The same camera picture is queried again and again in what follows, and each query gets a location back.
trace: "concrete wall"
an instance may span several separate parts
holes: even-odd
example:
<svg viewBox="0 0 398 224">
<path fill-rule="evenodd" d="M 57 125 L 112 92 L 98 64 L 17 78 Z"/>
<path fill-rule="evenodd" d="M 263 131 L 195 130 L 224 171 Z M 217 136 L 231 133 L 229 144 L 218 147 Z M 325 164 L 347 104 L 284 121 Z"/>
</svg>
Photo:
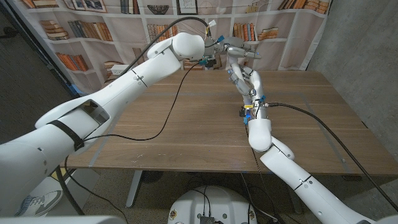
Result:
<svg viewBox="0 0 398 224">
<path fill-rule="evenodd" d="M 334 0 L 320 71 L 398 161 L 398 1 Z"/>
</svg>

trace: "picture frame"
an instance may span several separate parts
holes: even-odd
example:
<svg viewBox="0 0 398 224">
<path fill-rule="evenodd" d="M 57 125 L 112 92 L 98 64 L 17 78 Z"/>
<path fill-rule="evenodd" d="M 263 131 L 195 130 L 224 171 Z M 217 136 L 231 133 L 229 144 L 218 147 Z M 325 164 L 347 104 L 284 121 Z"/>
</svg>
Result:
<svg viewBox="0 0 398 224">
<path fill-rule="evenodd" d="M 68 9 L 75 10 L 75 3 L 72 0 L 63 0 Z"/>
<path fill-rule="evenodd" d="M 81 10 L 81 11 L 86 10 L 82 0 L 72 0 L 72 2 L 73 6 L 75 7 L 75 10 Z"/>
<path fill-rule="evenodd" d="M 106 13 L 103 0 L 81 0 L 86 11 Z"/>
<path fill-rule="evenodd" d="M 197 15 L 198 0 L 176 0 L 178 15 Z"/>
</svg>

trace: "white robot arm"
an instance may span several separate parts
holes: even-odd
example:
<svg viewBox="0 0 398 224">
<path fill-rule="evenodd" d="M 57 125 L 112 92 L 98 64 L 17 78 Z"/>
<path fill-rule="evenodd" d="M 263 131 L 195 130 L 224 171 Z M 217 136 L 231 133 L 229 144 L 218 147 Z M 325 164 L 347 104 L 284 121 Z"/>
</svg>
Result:
<svg viewBox="0 0 398 224">
<path fill-rule="evenodd" d="M 180 33 L 148 51 L 148 60 L 94 94 L 63 103 L 43 115 L 37 128 L 0 145 L 0 216 L 12 216 L 23 199 L 70 154 L 81 154 L 126 106 L 155 82 L 180 69 L 180 60 L 200 60 L 205 43 Z"/>
<path fill-rule="evenodd" d="M 251 87 L 248 87 L 243 80 L 237 80 L 236 69 L 239 69 L 238 72 L 243 74 L 243 79 L 247 79 Z M 312 175 L 297 165 L 293 161 L 292 150 L 271 136 L 271 121 L 267 119 L 267 104 L 264 102 L 264 90 L 259 74 L 248 67 L 233 67 L 229 73 L 239 92 L 251 96 L 252 110 L 246 110 L 246 114 L 253 115 L 247 116 L 246 119 L 250 120 L 245 123 L 248 125 L 250 146 L 257 152 L 265 152 L 260 158 L 261 162 L 286 182 L 322 223 L 374 223 L 374 220 L 347 207 Z"/>
<path fill-rule="evenodd" d="M 374 223 L 341 203 L 292 160 L 294 154 L 286 145 L 271 136 L 261 78 L 256 71 L 240 67 L 237 60 L 261 56 L 235 37 L 214 44 L 211 39 L 203 41 L 186 33 L 154 45 L 146 62 L 94 94 L 57 106 L 36 122 L 35 131 L 0 145 L 0 217 L 13 216 L 29 192 L 64 158 L 85 152 L 97 140 L 82 139 L 103 134 L 112 120 L 149 86 L 180 69 L 182 59 L 200 60 L 225 52 L 232 67 L 230 79 L 242 94 L 244 104 L 252 107 L 253 115 L 246 117 L 249 143 L 254 150 L 266 152 L 261 161 L 293 188 L 323 223 Z"/>
</svg>

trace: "bowl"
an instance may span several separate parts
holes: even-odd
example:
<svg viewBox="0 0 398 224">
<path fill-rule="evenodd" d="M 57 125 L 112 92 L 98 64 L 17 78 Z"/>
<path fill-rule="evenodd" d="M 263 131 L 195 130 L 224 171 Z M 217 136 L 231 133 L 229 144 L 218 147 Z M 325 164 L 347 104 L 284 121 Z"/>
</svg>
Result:
<svg viewBox="0 0 398 224">
<path fill-rule="evenodd" d="M 169 9 L 168 5 L 147 5 L 148 9 L 155 15 L 164 15 L 166 14 L 167 10 Z"/>
</svg>

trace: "black strap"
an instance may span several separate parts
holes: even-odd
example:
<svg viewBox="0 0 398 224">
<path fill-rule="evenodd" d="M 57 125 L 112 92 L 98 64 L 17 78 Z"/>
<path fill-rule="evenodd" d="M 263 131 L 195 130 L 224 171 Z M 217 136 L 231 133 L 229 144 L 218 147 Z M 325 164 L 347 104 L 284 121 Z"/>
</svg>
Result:
<svg viewBox="0 0 398 224">
<path fill-rule="evenodd" d="M 66 124 L 59 120 L 53 120 L 49 124 L 55 125 L 57 128 L 61 129 L 65 134 L 67 134 L 75 142 L 75 152 L 85 145 L 85 142 L 76 134 L 72 129 L 70 129 Z"/>
</svg>

